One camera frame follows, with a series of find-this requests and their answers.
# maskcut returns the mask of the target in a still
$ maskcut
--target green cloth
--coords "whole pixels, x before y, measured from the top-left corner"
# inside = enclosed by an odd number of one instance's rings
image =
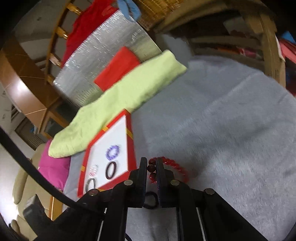
[[[53,138],[49,156],[59,158],[85,150],[123,109],[132,113],[185,71],[186,67],[168,50],[140,64],[99,99],[79,109],[72,122]]]

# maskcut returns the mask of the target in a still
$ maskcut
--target beige sofa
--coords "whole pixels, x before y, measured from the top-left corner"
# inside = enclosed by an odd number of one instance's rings
[[[33,157],[31,158],[32,164],[38,168],[38,164],[41,158],[41,154],[44,150],[45,144],[41,144],[35,151]],[[16,220],[12,220],[11,227],[20,236],[27,238],[28,240],[34,240],[37,235],[30,228],[28,223],[25,221],[22,214],[27,200],[33,195],[37,194],[47,216],[50,215],[50,207],[52,206],[52,197],[46,192],[39,184],[37,184],[28,174],[20,168],[15,183],[13,186],[12,197],[14,203],[17,205],[18,216]]]

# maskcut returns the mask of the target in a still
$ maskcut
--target magenta cushion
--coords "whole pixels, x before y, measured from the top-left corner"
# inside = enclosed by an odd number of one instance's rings
[[[71,157],[53,158],[49,156],[48,149],[51,141],[52,140],[49,140],[45,145],[39,162],[38,171],[53,186],[63,191],[69,174]]]

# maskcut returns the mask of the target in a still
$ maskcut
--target purple hair tie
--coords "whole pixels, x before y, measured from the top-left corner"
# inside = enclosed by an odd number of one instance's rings
[[[113,150],[115,150],[115,153],[113,155],[110,155],[111,151],[113,151]],[[116,157],[118,157],[118,154],[119,154],[119,146],[113,145],[107,150],[106,158],[109,161],[111,161],[111,160],[115,159]]]

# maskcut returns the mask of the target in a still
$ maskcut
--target red fabric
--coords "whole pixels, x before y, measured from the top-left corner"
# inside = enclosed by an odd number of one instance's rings
[[[281,46],[283,57],[288,58],[296,64],[296,45],[284,39],[279,41],[279,45]]]
[[[114,0],[94,0],[84,12],[82,12],[73,24],[73,31],[67,38],[66,51],[62,59],[62,66],[74,53],[79,45],[109,18],[118,8],[111,6]]]
[[[95,78],[94,83],[102,91],[106,91],[139,64],[140,61],[137,56],[127,47],[122,47],[104,70]]]

